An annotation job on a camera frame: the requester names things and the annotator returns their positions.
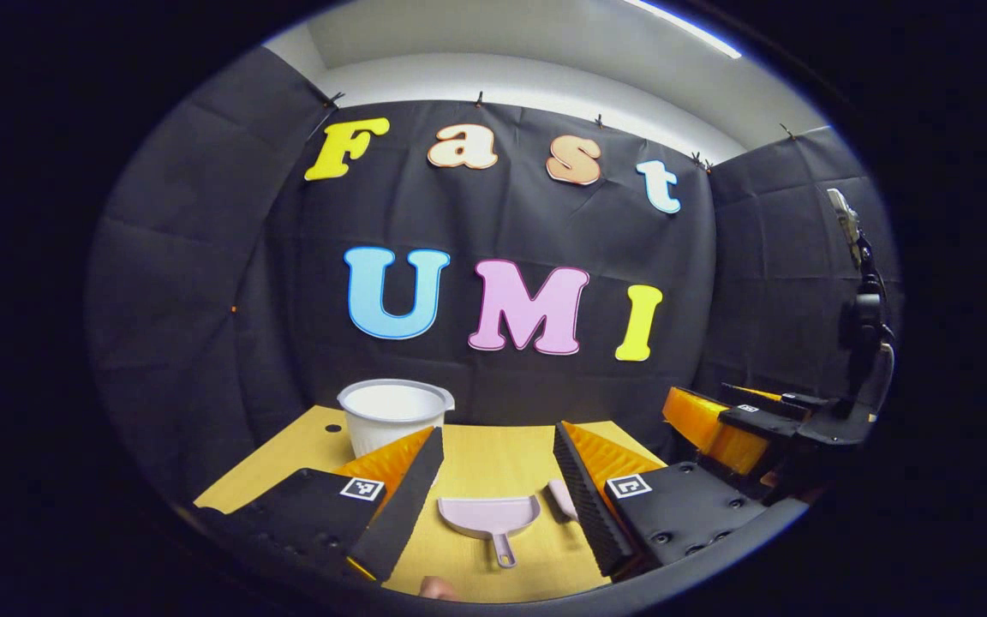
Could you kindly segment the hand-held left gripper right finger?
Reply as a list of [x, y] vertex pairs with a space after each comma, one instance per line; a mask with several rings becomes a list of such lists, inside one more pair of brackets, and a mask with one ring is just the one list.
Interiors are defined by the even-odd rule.
[[603, 577], [674, 565], [767, 511], [697, 462], [656, 464], [570, 422], [553, 429], [553, 456]]

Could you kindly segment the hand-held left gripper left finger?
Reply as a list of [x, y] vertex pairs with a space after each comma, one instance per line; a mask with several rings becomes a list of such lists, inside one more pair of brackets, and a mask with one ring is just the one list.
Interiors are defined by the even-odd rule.
[[443, 460], [443, 431], [427, 427], [336, 472], [293, 471], [230, 514], [197, 506], [194, 515], [209, 536], [271, 577], [381, 585], [414, 532]]

